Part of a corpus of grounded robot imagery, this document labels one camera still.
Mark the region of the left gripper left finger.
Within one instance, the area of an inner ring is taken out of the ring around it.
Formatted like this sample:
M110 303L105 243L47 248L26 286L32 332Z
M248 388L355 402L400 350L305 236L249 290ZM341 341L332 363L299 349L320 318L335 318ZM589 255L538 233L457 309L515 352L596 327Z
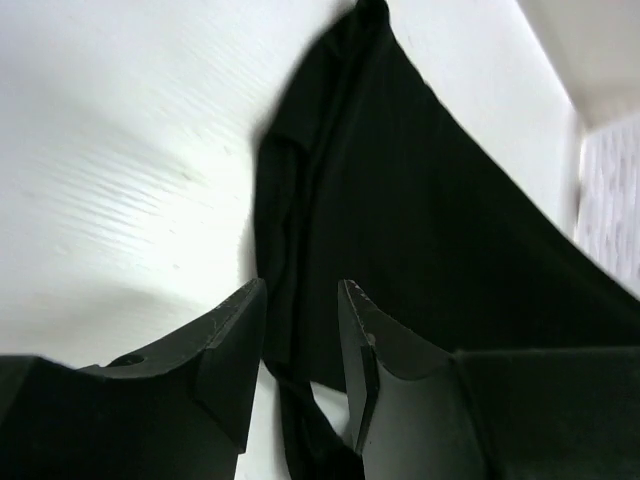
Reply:
M266 302L265 282L252 279L213 310L164 337L106 366L81 371L124 383L159 380L187 368L189 400L242 454L262 354Z

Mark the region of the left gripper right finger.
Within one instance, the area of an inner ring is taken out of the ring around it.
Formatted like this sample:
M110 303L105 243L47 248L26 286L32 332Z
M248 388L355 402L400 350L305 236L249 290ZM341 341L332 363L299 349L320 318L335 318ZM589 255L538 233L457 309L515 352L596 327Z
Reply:
M353 281L339 283L338 318L355 450L464 450L464 392L450 354L379 309Z

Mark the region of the black tank top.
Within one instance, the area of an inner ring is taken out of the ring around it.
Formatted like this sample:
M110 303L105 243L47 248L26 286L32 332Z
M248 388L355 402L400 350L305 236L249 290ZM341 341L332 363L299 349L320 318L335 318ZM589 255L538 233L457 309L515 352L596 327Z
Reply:
M263 360L294 479L635 479L639 303L461 128L359 1L311 46L257 155ZM358 453L338 286L450 354L458 453Z

